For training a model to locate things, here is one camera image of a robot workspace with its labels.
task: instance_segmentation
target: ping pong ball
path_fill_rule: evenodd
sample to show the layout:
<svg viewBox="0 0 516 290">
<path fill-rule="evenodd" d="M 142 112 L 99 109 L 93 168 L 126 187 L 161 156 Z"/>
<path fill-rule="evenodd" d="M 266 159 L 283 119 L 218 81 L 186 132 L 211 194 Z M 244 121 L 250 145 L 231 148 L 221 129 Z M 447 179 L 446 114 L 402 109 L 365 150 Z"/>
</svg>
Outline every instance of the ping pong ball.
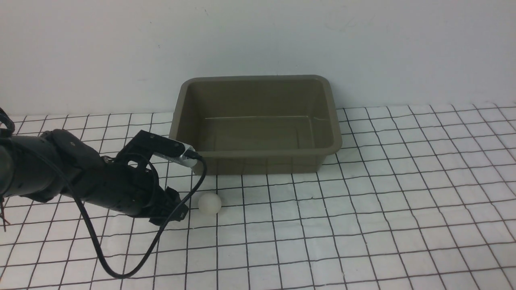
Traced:
<svg viewBox="0 0 516 290">
<path fill-rule="evenodd" d="M 213 192 L 207 192 L 199 198 L 199 210 L 206 215 L 215 215 L 220 211 L 222 201 Z"/>
</svg>

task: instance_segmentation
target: white wall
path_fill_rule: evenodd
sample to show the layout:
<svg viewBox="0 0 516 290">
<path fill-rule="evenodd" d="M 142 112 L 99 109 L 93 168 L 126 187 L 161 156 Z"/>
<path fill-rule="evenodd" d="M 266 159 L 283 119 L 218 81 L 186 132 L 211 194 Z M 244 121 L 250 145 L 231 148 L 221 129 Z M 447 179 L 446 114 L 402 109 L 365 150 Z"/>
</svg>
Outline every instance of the white wall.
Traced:
<svg viewBox="0 0 516 290">
<path fill-rule="evenodd" d="M 270 74 L 347 107 L 515 100 L 516 1 L 0 1 L 12 114 L 167 111 L 189 78 Z"/>
</svg>

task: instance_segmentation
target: grid mat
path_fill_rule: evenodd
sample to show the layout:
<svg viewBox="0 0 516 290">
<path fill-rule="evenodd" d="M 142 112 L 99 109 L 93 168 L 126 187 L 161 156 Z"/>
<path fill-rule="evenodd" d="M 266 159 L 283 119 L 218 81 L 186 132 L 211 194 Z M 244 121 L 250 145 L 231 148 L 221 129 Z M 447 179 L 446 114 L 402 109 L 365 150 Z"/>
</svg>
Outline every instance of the grid mat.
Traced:
<svg viewBox="0 0 516 290">
<path fill-rule="evenodd" d="M 516 104 L 338 109 L 343 148 L 311 174 L 208 176 L 143 269 L 98 264 L 70 198 L 14 197 L 0 234 L 1 289 L 514 289 Z M 64 128 L 102 155 L 172 113 L 15 117 Z M 152 160 L 186 195 L 197 176 Z M 202 215 L 202 192 L 223 208 Z M 87 204 L 108 262 L 135 267 L 157 227 Z"/>
</svg>

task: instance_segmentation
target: plastic bin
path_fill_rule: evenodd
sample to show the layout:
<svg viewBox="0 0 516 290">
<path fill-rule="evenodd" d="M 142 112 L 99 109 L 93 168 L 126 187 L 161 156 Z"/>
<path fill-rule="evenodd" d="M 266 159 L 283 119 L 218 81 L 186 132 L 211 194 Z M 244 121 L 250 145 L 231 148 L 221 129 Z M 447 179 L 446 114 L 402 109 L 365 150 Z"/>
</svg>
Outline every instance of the plastic bin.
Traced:
<svg viewBox="0 0 516 290">
<path fill-rule="evenodd" d="M 190 79 L 170 138 L 192 145 L 208 175 L 316 172 L 342 146 L 330 84 L 317 75 Z"/>
</svg>

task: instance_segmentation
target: black grid line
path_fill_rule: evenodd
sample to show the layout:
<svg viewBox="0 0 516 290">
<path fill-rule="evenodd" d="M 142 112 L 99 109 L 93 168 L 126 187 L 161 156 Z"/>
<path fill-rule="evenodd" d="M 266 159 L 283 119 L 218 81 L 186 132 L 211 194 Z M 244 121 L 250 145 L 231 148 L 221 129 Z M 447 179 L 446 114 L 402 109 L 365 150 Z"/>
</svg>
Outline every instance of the black grid line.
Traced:
<svg viewBox="0 0 516 290">
<path fill-rule="evenodd" d="M 25 118 L 23 119 L 23 122 L 22 122 L 22 123 L 20 124 L 20 126 L 18 127 L 18 132 L 19 132 L 19 131 L 20 131 L 20 129 L 22 128 L 22 126 L 23 126 L 23 124 L 24 124 L 24 122 L 25 122 L 25 120 L 26 120 L 26 119 L 27 119 L 27 117 L 25 117 Z M 41 128 L 43 128 L 44 123 L 45 123 L 45 121 L 43 120 L 43 123 L 41 124 Z M 29 216 L 29 213 L 30 213 L 30 210 L 31 210 L 31 208 L 32 208 L 32 205 L 33 205 L 33 204 L 34 204 L 34 201 L 31 201 L 31 203 L 30 203 L 30 205 L 29 205 L 29 208 L 28 208 L 28 211 L 27 211 L 27 215 L 26 215 L 26 216 L 25 216 L 25 218 L 23 219 L 23 221 L 24 221 L 24 222 L 26 222 L 26 221 L 27 221 L 27 218 L 28 218 L 28 216 Z M 5 209 L 4 209 L 4 218 L 7 218 L 7 214 L 6 214 Z M 23 223 L 22 223 L 22 225 L 20 226 L 20 231 L 18 232 L 18 235 L 16 236 L 16 240 L 14 241 L 14 245 L 12 246 L 11 250 L 9 251 L 9 255 L 7 256 L 7 260 L 6 260 L 6 262 L 5 262 L 6 267 L 7 267 L 7 265 L 9 264 L 9 260 L 11 259 L 12 252 L 13 252 L 13 250 L 14 250 L 14 247 L 15 247 L 15 245 L 16 245 L 16 242 L 18 241 L 18 239 L 20 238 L 20 235 L 22 234 L 22 231 L 23 231 Z M 6 269 L 4 268 L 4 270 L 2 271 L 2 273 L 0 273 L 0 281 L 1 281 L 1 280 L 2 280 L 2 278 L 4 277 L 5 271 L 6 271 Z"/>
<path fill-rule="evenodd" d="M 111 117 L 111 114 L 107 115 L 107 119 L 106 119 L 106 126 L 109 124 L 109 117 Z M 105 127 L 104 129 L 104 135 L 103 137 L 106 136 L 106 131 L 107 131 L 107 127 Z M 104 226 L 102 227 L 102 235 L 100 237 L 100 240 L 99 240 L 99 244 L 102 246 L 102 240 L 104 239 L 104 234 L 106 233 L 106 226 L 107 226 L 107 219 L 109 218 L 109 209 L 107 210 L 106 212 L 106 220 L 104 221 Z M 98 265 L 99 261 L 98 260 L 95 260 L 95 265 L 93 266 L 93 273 L 91 273 L 91 280 L 93 281 L 93 278 L 95 276 L 95 270 L 96 270 L 96 267 Z"/>
<path fill-rule="evenodd" d="M 389 111 L 389 115 L 391 115 L 391 116 L 392 116 L 391 111 L 389 110 L 389 108 L 387 108 L 387 110 Z M 414 160 L 414 156 L 412 155 L 412 153 L 410 153 L 410 156 L 411 156 L 411 158 L 412 158 L 412 161 L 413 161 L 413 162 L 414 162 L 414 164 L 416 165 L 416 167 L 418 167 L 417 163 L 416 163 L 416 162 L 415 162 L 415 160 Z M 428 187 L 428 184 L 427 184 L 427 182 L 425 181 L 425 178 L 423 177 L 423 175 L 421 174 L 421 172 L 419 173 L 419 175 L 421 176 L 421 179 L 423 180 L 423 182 L 424 182 L 424 184 L 425 184 L 426 189 L 429 191 L 429 190 L 430 190 L 430 188 Z M 435 198 L 434 198 L 433 196 L 432 196 L 432 200 L 433 200 L 434 204 L 437 206 L 437 202 L 435 201 Z M 449 232 L 449 234 L 450 234 L 451 238 L 453 239 L 455 246 L 456 246 L 456 247 L 459 247 L 459 245 L 457 244 L 457 241 L 456 241 L 455 237 L 453 236 L 452 231 L 451 231 L 451 230 L 450 230 L 450 228 L 449 228 L 448 222 L 446 221 L 446 217 L 444 216 L 444 214 L 442 213 L 442 211 L 441 211 L 441 209 L 440 209 L 439 207 L 438 207 L 438 211 L 439 211 L 439 213 L 441 214 L 441 216 L 442 216 L 442 218 L 443 218 L 443 220 L 444 220 L 444 222 L 445 222 L 445 224 L 446 224 L 446 228 L 448 229 L 448 232 Z M 459 253 L 460 253 L 460 256 L 461 256 L 462 260 L 463 260 L 463 261 L 464 261 L 464 263 L 466 264 L 467 269 L 468 269 L 469 271 L 471 271 L 471 269 L 470 269 L 469 265 L 468 265 L 468 264 L 467 264 L 467 262 L 466 262 L 466 259 L 464 258 L 464 255 L 463 255 L 463 254 L 462 254 L 462 252 L 460 252 L 460 251 L 459 251 Z M 477 281 L 475 280 L 475 277 L 473 276 L 473 274 L 472 274 L 471 272 L 470 272 L 470 275 L 471 275 L 471 278 L 473 279 L 473 281 L 475 281 L 475 285 L 477 286 L 477 288 L 478 288 L 478 289 L 480 289 L 480 287 L 478 286 Z"/>
<path fill-rule="evenodd" d="M 292 183 L 294 183 L 294 175 L 293 175 L 293 174 L 291 174 L 291 179 L 292 179 Z M 297 201 L 297 200 L 298 200 L 298 198 L 297 198 L 296 187 L 295 187 L 295 186 L 293 186 L 293 188 L 294 188 L 294 196 L 296 197 L 296 201 Z M 297 207 L 297 213 L 298 213 L 299 217 L 301 217 L 301 209 L 299 209 L 299 207 Z M 306 235 L 306 234 L 305 234 L 305 232 L 304 232 L 304 227 L 301 227 L 301 230 L 302 230 L 302 232 L 303 232 L 304 250 L 305 250 L 305 251 L 306 251 L 306 253 L 307 253 L 307 260 L 308 260 L 308 261 L 310 261 L 310 253 L 308 253 L 308 245 L 307 245 L 307 235 Z M 312 281 L 312 284 L 314 284 L 314 283 L 315 283 L 315 279 L 314 279 L 314 271 L 313 271 L 313 269 L 312 269 L 312 264 L 311 264 L 310 262 L 308 262 L 308 267 L 309 267 L 309 269 L 310 269 L 310 279 L 311 279 L 311 281 Z"/>
<path fill-rule="evenodd" d="M 272 201 L 272 198 L 270 196 L 270 187 L 269 187 L 269 176 L 266 175 L 265 176 L 265 179 L 267 180 L 267 192 L 269 193 L 269 201 Z M 242 180 L 242 193 L 244 192 L 244 180 Z M 278 242 L 277 242 L 277 239 L 276 239 L 276 227 L 274 225 L 274 213 L 272 212 L 272 203 L 270 203 L 270 216 L 271 216 L 271 220 L 272 220 L 272 232 L 274 234 L 274 247 L 276 249 L 276 261 L 278 262 L 278 274 L 280 276 L 280 287 L 283 288 L 283 279 L 281 278 L 281 269 L 280 269 L 280 255 L 278 253 Z M 248 250 L 248 245 L 246 244 L 246 250 L 247 252 L 249 253 L 249 250 Z"/>
<path fill-rule="evenodd" d="M 64 124 L 63 124 L 63 128 L 66 126 L 66 121 L 68 119 L 65 119 L 64 121 Z M 86 121 L 84 122 L 84 127 L 86 127 L 86 123 L 88 123 L 88 116 L 86 116 Z M 70 248 L 68 249 L 68 256 L 67 256 L 67 259 L 64 263 L 64 269 L 63 269 L 63 273 L 61 275 L 61 281 L 59 282 L 59 284 L 62 284 L 63 283 L 63 280 L 65 279 L 65 275 L 66 275 L 66 269 L 67 269 L 67 266 L 68 266 L 68 262 L 70 261 L 70 255 L 72 254 L 72 249 L 73 249 L 73 243 L 75 242 L 75 238 L 77 236 L 77 231 L 79 230 L 79 225 L 80 225 L 80 221 L 83 219 L 82 216 L 79 217 L 78 221 L 77 221 L 77 225 L 75 226 L 75 233 L 73 234 L 73 239 L 72 239 L 72 242 L 70 244 Z"/>
<path fill-rule="evenodd" d="M 194 173 L 192 172 L 190 174 L 190 190 L 193 188 L 194 186 Z M 188 201 L 188 205 L 189 207 L 191 208 L 192 207 L 192 199 L 190 199 Z M 186 255 L 185 255 L 185 290 L 187 290 L 187 278 L 188 278 L 188 250 L 190 248 L 190 221 L 191 221 L 191 212 L 188 213 L 188 229 L 187 229 L 187 232 L 186 232 Z"/>
</svg>

